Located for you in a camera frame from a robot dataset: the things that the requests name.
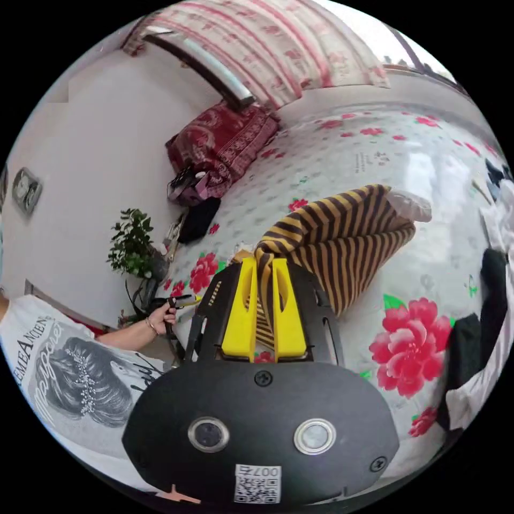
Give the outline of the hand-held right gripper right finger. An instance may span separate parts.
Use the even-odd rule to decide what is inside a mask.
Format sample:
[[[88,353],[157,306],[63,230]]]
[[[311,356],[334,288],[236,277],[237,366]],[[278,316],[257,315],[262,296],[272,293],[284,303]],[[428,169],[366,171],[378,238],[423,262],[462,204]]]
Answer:
[[[276,358],[303,358],[307,351],[303,323],[285,259],[272,264],[274,348]]]

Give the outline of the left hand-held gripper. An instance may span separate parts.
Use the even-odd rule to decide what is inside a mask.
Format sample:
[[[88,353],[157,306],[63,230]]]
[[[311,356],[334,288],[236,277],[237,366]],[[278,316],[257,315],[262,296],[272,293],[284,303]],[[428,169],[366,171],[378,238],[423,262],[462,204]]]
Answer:
[[[181,310],[186,307],[197,305],[202,300],[199,295],[181,295],[181,296],[170,296],[167,300],[168,306],[171,309]],[[174,341],[175,335],[173,334],[172,324],[164,320],[164,326],[166,329],[166,337],[168,341]]]

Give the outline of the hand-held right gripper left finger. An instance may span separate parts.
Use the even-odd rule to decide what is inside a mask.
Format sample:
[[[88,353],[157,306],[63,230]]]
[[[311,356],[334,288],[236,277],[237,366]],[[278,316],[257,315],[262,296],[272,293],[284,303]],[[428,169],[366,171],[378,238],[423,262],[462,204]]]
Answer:
[[[253,358],[256,342],[257,272],[254,257],[243,258],[221,350],[227,358]]]

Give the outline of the person's left hand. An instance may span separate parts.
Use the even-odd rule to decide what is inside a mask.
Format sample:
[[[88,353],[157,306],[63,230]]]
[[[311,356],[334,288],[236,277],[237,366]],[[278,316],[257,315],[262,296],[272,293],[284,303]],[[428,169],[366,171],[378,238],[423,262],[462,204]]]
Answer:
[[[146,318],[146,324],[155,336],[162,336],[166,334],[164,320],[170,322],[172,326],[176,322],[176,310],[169,308],[167,300]]]

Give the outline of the person's right hand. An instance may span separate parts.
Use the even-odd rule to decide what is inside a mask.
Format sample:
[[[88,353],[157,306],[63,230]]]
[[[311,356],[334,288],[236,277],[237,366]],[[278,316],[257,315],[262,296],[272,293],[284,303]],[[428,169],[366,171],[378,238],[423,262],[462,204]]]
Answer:
[[[191,497],[191,496],[188,496],[188,495],[185,495],[183,493],[178,492],[176,490],[175,485],[172,486],[172,489],[171,489],[170,492],[168,492],[168,493],[159,492],[159,493],[157,493],[156,496],[160,497],[160,498],[165,498],[165,499],[168,499],[168,500],[171,500],[171,501],[175,501],[175,502],[186,502],[186,503],[192,503],[192,504],[201,504],[201,500],[200,499],[197,499],[197,498],[194,498],[194,497]]]

